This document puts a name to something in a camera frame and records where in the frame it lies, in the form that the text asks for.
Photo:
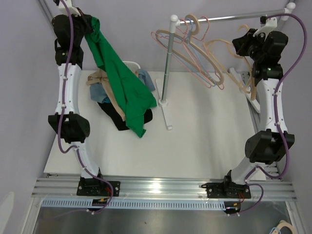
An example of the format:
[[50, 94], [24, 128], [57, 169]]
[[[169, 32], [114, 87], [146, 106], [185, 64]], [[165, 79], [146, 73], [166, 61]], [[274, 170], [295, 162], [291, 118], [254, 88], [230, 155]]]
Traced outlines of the beige t shirt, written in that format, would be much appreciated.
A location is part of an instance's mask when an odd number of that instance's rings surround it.
[[125, 113], [122, 111], [117, 103], [113, 89], [109, 83], [108, 75], [103, 70], [98, 70], [88, 76], [86, 85], [91, 86], [94, 84], [101, 84], [106, 96], [109, 98], [116, 112], [120, 115], [121, 119], [125, 121]]

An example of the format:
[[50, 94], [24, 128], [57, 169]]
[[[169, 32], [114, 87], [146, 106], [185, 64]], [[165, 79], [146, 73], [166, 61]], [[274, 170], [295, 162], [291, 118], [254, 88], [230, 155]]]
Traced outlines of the grey blue t shirt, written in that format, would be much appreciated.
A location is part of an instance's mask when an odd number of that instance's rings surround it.
[[[135, 72], [135, 74], [151, 92], [156, 89], [149, 73], [146, 70], [139, 69], [138, 72]], [[91, 100], [102, 103], [107, 96], [101, 84], [94, 84], [90, 86], [90, 97]]]

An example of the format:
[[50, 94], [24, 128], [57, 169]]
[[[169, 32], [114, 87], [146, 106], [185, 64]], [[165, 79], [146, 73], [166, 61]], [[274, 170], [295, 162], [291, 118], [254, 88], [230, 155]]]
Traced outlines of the light blue wire hanger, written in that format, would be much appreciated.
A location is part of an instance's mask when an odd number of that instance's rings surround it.
[[201, 39], [195, 37], [200, 32], [199, 20], [188, 14], [178, 19], [175, 29], [158, 29], [151, 33], [152, 38], [167, 50], [169, 57], [174, 57], [187, 71], [200, 80], [207, 88], [220, 86], [224, 77], [206, 49], [201, 49], [194, 41], [204, 42], [209, 27]]

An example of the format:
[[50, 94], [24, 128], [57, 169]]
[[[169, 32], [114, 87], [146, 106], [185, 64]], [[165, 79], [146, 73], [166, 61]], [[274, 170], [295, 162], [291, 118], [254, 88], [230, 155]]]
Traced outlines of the green t shirt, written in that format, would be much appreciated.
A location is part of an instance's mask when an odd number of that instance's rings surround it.
[[125, 65], [100, 30], [99, 19], [87, 16], [93, 32], [85, 39], [97, 68], [106, 72], [118, 106], [125, 114], [126, 126], [139, 138], [143, 137], [144, 114], [157, 106], [149, 88]]

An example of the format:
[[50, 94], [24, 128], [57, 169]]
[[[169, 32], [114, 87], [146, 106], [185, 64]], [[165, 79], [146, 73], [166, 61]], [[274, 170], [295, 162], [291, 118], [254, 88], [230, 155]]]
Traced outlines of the black t shirt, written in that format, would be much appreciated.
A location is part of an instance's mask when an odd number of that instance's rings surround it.
[[[98, 102], [98, 105], [104, 111], [104, 113], [106, 113], [111, 118], [114, 125], [119, 131], [129, 130], [129, 128], [126, 126], [126, 122], [122, 120], [121, 116], [117, 113], [112, 103], [99, 103]], [[151, 109], [148, 109], [144, 114], [144, 124], [152, 121], [152, 119], [153, 119], [153, 112]]]

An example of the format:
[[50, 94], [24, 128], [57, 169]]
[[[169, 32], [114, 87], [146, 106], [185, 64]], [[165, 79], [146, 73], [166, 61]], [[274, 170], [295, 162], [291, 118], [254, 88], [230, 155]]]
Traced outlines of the teal t shirt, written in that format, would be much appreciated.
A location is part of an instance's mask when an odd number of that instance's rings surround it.
[[110, 99], [109, 99], [108, 97], [106, 97], [106, 98], [102, 101], [102, 103], [111, 103], [111, 101], [110, 101]]

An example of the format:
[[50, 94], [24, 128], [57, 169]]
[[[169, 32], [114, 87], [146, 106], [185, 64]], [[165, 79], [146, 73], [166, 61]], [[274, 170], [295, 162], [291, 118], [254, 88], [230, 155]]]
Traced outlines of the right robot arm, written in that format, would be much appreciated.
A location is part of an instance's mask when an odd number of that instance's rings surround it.
[[253, 60], [252, 76], [260, 104], [259, 131], [245, 144], [245, 157], [230, 170], [221, 183], [206, 183], [208, 198], [251, 198], [248, 180], [264, 167], [289, 155], [294, 144], [283, 119], [281, 102], [283, 69], [279, 64], [288, 37], [279, 31], [250, 29], [232, 41], [238, 55]]

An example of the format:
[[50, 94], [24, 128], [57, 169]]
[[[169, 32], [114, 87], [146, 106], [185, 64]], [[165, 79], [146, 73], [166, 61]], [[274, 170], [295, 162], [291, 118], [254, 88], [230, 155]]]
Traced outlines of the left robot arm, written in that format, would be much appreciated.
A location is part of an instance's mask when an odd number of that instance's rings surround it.
[[88, 144], [90, 123], [78, 108], [78, 85], [82, 72], [83, 37], [91, 32], [84, 16], [57, 15], [52, 19], [56, 35], [55, 60], [59, 74], [59, 94], [55, 113], [48, 122], [58, 137], [58, 147], [64, 154], [72, 151], [79, 162], [81, 174], [77, 188], [79, 196], [119, 195], [120, 182], [107, 181], [92, 159]]

